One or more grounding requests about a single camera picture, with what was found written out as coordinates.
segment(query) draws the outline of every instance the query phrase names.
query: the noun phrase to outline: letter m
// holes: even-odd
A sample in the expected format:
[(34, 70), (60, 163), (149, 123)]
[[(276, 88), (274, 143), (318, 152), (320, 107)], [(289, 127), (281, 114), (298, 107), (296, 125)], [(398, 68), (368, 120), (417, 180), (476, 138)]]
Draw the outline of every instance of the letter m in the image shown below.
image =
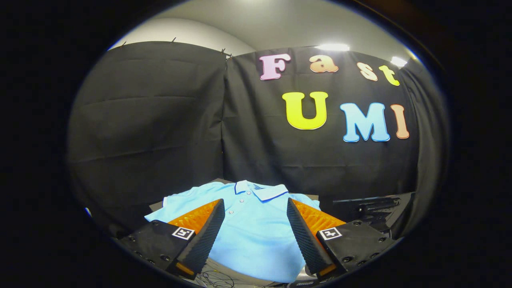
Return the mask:
[(386, 121), (384, 119), (385, 106), (381, 103), (371, 103), (368, 108), (367, 116), (354, 103), (345, 103), (339, 106), (345, 112), (347, 119), (347, 134), (343, 136), (345, 142), (359, 141), (359, 135), (356, 128), (359, 129), (362, 138), (366, 141), (370, 137), (373, 128), (373, 141), (388, 141), (390, 136), (386, 130)]

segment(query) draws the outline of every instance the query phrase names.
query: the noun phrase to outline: black backdrop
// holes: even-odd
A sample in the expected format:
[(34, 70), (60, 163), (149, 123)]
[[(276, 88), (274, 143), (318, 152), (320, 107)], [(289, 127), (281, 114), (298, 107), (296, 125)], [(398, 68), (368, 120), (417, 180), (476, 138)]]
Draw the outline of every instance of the black backdrop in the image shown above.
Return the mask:
[(166, 194), (222, 178), (225, 56), (135, 43), (108, 51), (73, 104), (68, 162), (76, 195), (123, 226), (145, 223)]
[[(291, 60), (281, 78), (260, 80), (259, 58), (287, 53)], [(309, 59), (326, 55), (339, 70), (311, 71)], [(373, 67), (378, 81), (362, 76), (357, 63)], [(418, 129), (412, 100), (405, 85), (391, 85), (378, 67), (392, 65), (357, 52), (333, 52), (315, 47), (259, 51), (227, 61), (227, 89), (222, 121), (224, 176), (229, 180), (252, 179), (268, 184), (284, 183), (295, 193), (352, 199), (405, 193), (415, 190)], [(315, 130), (299, 130), (286, 118), (282, 95), (305, 94), (305, 118), (316, 115), (311, 92), (326, 98), (327, 120)], [(366, 115), (371, 103), (386, 107), (384, 115), (389, 141), (345, 142), (347, 122), (339, 106), (355, 103)], [(397, 124), (390, 105), (404, 107), (408, 139), (395, 137)]]
[[(283, 53), (291, 60), (282, 77), (260, 80), (259, 57)], [(309, 59), (319, 54), (330, 56), (339, 70), (311, 71)], [(378, 81), (363, 77), (359, 62), (373, 67)], [(388, 82), (378, 69), (382, 65), (395, 71), (400, 85)], [(433, 83), (414, 82), (423, 78), (373, 56), (315, 47), (227, 60), (219, 51), (183, 43), (117, 47), (94, 66), (73, 105), (68, 162), (75, 194), (115, 234), (121, 228), (110, 224), (134, 230), (145, 223), (149, 204), (215, 178), (283, 183), (290, 192), (319, 195), (321, 201), (323, 196), (354, 199), (416, 191), (418, 171), (425, 177), (440, 167), (418, 170), (420, 138), (434, 144), (430, 149), (422, 145), (422, 157), (436, 159), (445, 145), (439, 137), (446, 132), (441, 127), (432, 134), (438, 128), (433, 117), (446, 124), (446, 114), (429, 112), (435, 106), (424, 108), (432, 101), (441, 105), (442, 96), (425, 92), (435, 90)], [(328, 94), (325, 124), (315, 130), (293, 127), (282, 95), (304, 93), (303, 115), (314, 118), (309, 94), (315, 91)], [(347, 119), (339, 106), (348, 102), (364, 114), (371, 103), (382, 103), (390, 139), (345, 142)], [(404, 107), (407, 139), (395, 136), (393, 104)], [(427, 179), (434, 185), (439, 180)]]

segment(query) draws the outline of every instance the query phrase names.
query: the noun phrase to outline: letter i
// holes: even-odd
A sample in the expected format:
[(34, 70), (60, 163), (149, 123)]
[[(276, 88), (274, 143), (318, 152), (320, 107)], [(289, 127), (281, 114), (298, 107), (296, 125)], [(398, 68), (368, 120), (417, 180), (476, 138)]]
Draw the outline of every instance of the letter i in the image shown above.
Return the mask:
[(396, 137), (399, 139), (409, 138), (409, 132), (407, 131), (406, 119), (403, 115), (404, 108), (402, 105), (393, 104), (391, 109), (395, 112), (396, 125), (398, 130), (396, 131)]

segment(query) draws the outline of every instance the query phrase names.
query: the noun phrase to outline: shirt placket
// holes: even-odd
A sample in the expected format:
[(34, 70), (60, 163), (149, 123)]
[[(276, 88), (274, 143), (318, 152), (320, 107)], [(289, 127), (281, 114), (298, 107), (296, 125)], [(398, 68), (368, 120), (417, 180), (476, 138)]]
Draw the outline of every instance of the shirt placket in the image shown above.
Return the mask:
[(226, 211), (226, 216), (229, 216), (230, 218), (234, 217), (240, 210), (245, 208), (245, 204), (248, 202), (248, 196), (252, 195), (252, 189), (247, 188), (248, 190), (235, 194), (235, 201), (233, 205), (229, 208), (228, 211)]

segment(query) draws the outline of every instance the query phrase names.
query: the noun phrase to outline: ceiling light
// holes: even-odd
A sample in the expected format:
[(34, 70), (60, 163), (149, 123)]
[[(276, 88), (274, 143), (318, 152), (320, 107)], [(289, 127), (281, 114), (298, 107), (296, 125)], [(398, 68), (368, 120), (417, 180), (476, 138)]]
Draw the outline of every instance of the ceiling light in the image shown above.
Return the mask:
[(395, 64), (398, 67), (403, 67), (407, 64), (407, 61), (394, 56), (393, 58), (391, 58), (391, 63)]
[(331, 50), (331, 51), (349, 51), (350, 47), (346, 44), (324, 44), (320, 46), (316, 46), (315, 48), (322, 50)]

